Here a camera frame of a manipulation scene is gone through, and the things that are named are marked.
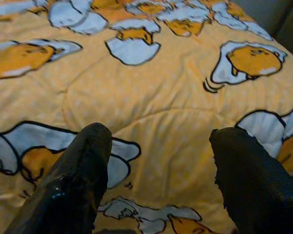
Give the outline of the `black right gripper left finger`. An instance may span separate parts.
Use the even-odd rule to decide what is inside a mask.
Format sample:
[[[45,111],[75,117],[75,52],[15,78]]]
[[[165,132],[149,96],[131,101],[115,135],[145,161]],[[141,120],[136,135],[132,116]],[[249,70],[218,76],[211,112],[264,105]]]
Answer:
[[[112,133],[84,127],[24,202],[4,234],[92,234],[107,190]]]

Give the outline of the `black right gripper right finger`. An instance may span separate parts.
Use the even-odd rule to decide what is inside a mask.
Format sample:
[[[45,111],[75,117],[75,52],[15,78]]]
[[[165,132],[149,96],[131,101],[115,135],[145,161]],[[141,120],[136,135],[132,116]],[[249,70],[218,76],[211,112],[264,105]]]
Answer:
[[[256,138],[242,129],[209,137],[215,184],[239,234],[293,234],[293,178]]]

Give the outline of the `yellow egg print blanket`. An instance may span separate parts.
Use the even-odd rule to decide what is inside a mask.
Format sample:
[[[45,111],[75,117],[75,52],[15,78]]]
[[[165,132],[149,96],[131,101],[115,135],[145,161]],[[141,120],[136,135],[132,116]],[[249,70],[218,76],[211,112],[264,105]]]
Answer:
[[[293,55],[231,0],[0,0],[0,234],[93,122],[91,234],[232,234],[209,136],[246,131],[293,179]]]

